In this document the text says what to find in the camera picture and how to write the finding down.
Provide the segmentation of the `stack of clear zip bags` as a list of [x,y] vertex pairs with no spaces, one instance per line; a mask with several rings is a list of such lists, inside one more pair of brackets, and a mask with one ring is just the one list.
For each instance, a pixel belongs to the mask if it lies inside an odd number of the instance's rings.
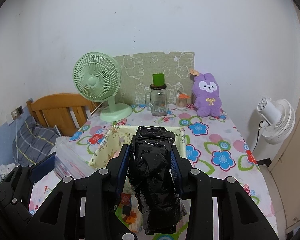
[[72,176],[74,179],[89,177],[95,170],[73,151],[69,143],[68,137],[58,137],[51,150],[55,153],[55,174],[59,179],[65,176]]

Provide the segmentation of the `black plastic bag roll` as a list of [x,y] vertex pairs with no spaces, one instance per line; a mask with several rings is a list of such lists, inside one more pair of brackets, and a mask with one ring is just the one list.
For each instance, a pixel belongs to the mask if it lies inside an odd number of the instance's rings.
[[170,173],[174,142],[173,132],[153,126],[138,127],[131,142],[128,179],[147,235],[175,233],[177,224],[187,214]]

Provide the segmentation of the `green tissue pack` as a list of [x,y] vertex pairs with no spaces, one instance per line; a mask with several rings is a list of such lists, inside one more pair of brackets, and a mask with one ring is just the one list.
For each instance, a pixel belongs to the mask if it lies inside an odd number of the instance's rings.
[[121,193],[121,202],[115,211],[117,218],[134,233],[142,229],[142,213],[138,206],[138,200],[134,194]]

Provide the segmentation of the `grey plaid pillow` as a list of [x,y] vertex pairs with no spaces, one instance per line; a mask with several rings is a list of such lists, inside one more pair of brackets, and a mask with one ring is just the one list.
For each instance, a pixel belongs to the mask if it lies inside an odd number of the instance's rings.
[[14,162],[23,167],[38,164],[50,154],[60,136],[56,126],[44,127],[33,116],[27,117],[12,143]]

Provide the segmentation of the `floral tablecloth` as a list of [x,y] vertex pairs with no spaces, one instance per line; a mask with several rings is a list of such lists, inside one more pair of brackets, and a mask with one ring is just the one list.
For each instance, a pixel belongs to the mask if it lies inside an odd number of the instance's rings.
[[[68,137],[69,145],[73,151],[89,162],[111,126],[181,127],[185,134],[190,137],[186,145],[185,159],[189,160],[192,167],[213,178],[225,179],[228,176],[236,178],[268,219],[266,212],[270,210],[270,197],[264,178],[251,150],[230,119],[224,115],[200,117],[192,108],[179,111],[175,106],[170,106],[167,115],[162,117],[151,115],[146,106],[133,106],[132,110],[130,116],[115,122],[102,121],[100,112],[97,112],[74,135],[63,137]],[[131,143],[129,146],[130,162]],[[38,185],[42,187],[44,194],[40,203],[30,202],[29,212],[33,218],[44,200],[55,188],[45,185],[41,181],[38,182]],[[129,183],[128,169],[122,193],[135,195]],[[175,233],[147,235],[142,226],[138,233],[130,231],[129,239],[143,239],[144,237],[150,239],[186,239],[191,201],[181,198],[180,200],[187,214],[177,224]]]

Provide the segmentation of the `yellow cartoon fabric storage box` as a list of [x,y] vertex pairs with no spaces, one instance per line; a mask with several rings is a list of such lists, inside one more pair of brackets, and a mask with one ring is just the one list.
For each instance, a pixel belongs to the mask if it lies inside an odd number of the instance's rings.
[[[165,127],[168,131],[175,135],[175,145],[180,156],[186,158],[186,145],[190,137],[185,134],[181,127]],[[89,160],[88,165],[95,170],[106,167],[108,161],[119,155],[123,144],[130,144],[132,137],[136,135],[137,126],[111,126],[104,138],[102,139],[97,150]]]

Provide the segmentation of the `white clip fan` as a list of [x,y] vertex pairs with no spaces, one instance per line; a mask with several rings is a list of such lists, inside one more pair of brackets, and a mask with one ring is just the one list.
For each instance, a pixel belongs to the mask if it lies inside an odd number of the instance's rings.
[[277,145],[288,138],[295,125],[295,110],[286,99],[272,101],[263,97],[256,107],[262,117],[258,125],[258,132],[254,149],[257,148],[260,137],[270,145]]

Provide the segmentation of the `green desk fan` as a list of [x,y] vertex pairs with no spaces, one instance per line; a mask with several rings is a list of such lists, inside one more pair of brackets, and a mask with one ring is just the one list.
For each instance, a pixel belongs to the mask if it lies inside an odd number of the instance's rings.
[[115,102],[121,73],[113,57],[99,52],[83,55],[74,66],[72,79],[81,96],[92,102],[108,103],[100,113],[102,121],[115,122],[131,115],[130,105]]

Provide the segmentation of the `cotton swab container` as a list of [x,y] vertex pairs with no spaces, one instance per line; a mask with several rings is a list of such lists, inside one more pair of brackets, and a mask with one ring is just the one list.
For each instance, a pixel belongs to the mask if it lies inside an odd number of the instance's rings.
[[176,108],[178,110],[185,110],[187,108],[189,99],[190,99],[189,95],[181,92],[180,90],[177,90],[176,98],[175,98]]

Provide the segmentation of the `purple plush bunny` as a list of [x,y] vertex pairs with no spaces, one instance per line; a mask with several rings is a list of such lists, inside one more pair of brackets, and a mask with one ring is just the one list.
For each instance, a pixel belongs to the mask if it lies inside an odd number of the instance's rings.
[[192,94],[194,106],[200,117],[219,117],[221,115],[222,101],[219,97],[219,85],[211,73],[198,74],[193,77]]

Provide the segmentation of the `glass mason jar mug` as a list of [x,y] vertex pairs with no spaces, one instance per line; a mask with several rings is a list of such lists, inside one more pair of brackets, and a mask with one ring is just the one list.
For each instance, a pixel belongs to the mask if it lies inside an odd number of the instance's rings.
[[167,103],[167,85],[155,86],[150,85],[149,99],[151,114],[153,116],[166,116],[168,111]]

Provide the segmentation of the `green cartoon cardboard panel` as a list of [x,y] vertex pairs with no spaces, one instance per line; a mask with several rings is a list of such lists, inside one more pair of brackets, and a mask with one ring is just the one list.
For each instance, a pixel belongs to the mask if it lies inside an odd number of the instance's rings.
[[172,51],[116,56],[121,71],[121,87],[115,96],[117,103],[145,105],[153,83],[153,74],[162,73],[167,85],[167,101],[175,103],[176,93],[191,95],[194,52]]

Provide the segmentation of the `green plastic cup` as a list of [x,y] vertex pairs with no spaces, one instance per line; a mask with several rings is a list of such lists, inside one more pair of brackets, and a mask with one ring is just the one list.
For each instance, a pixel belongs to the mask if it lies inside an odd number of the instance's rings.
[[157,73],[153,74],[153,85],[155,87],[161,87],[165,84],[165,74],[164,73]]

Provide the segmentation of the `wall power outlet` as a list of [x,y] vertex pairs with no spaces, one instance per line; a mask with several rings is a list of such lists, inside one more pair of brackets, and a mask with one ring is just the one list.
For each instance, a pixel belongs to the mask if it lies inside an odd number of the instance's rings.
[[24,113],[23,108],[21,106],[19,106],[18,108],[16,108],[15,110],[13,110],[11,112],[11,116],[12,116],[13,120],[15,120],[16,118],[21,116],[23,113]]

